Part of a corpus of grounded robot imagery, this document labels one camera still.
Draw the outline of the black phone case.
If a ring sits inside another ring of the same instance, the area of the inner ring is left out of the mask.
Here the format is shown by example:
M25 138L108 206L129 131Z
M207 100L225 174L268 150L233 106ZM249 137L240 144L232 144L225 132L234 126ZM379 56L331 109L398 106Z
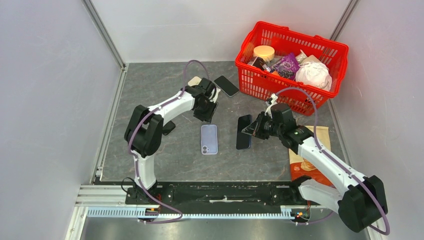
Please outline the black phone case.
M174 129L176 128L176 125L173 121L167 122L163 128L162 128L162 134L164 136L169 135Z

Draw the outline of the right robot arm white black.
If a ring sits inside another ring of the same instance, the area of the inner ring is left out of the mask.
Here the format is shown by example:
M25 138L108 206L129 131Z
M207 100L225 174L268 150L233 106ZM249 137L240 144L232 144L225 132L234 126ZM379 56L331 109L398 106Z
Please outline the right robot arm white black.
M372 228L373 223L382 219L385 230L379 233L390 233L382 180L375 175L365 176L328 150L316 133L296 123L286 103L269 106L242 132L261 140L277 137L284 147L309 161L331 182L328 186L308 176L298 178L299 184L288 191L292 203L318 203L337 213L341 221L356 233Z

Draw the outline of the lavender phone case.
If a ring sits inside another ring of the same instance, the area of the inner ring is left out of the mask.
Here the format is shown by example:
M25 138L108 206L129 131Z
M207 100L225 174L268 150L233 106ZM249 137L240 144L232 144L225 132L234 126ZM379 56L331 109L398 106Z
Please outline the lavender phone case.
M219 150L218 127L215 124L204 124L200 128L201 153L203 155L216 155Z

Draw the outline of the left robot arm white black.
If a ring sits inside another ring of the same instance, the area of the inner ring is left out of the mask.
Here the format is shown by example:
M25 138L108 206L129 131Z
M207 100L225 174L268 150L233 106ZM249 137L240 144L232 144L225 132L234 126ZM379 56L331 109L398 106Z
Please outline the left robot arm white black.
M185 112L192 112L196 119L210 123L218 107L219 93L211 80L202 78L198 84L183 87L161 103L149 107L138 105L133 110L124 140L134 159L134 180L140 186L137 197L144 204L152 204L157 198L157 191L153 188L157 182L154 160L167 132L166 127Z

